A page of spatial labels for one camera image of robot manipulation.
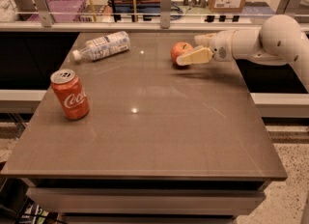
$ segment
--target gray table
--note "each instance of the gray table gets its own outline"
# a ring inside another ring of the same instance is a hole
[[[68,55],[90,113],[67,120],[49,89],[2,174],[50,211],[251,212],[287,174],[235,62],[177,69],[170,49],[193,34],[129,36],[130,51],[98,62]]]

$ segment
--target red apple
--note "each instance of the red apple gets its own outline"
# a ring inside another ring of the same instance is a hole
[[[177,65],[176,59],[184,54],[185,52],[188,52],[189,50],[193,49],[193,46],[188,42],[177,42],[173,45],[171,49],[171,58],[174,62],[174,64]]]

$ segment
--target plastic water bottle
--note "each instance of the plastic water bottle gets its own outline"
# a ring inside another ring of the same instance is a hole
[[[82,59],[96,61],[130,49],[126,32],[121,31],[85,42],[85,47],[72,52],[76,62]]]

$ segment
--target red soda can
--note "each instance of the red soda can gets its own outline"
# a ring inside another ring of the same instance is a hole
[[[70,120],[84,117],[89,111],[88,99],[76,73],[70,69],[55,71],[51,88],[61,103],[65,116]]]

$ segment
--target bottle cap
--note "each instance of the bottle cap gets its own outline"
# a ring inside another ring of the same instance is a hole
[[[78,50],[74,50],[74,51],[72,52],[72,54],[73,54],[73,56],[74,56],[75,61],[80,61],[80,60],[81,60],[81,55],[80,55],[80,53],[79,53]]]

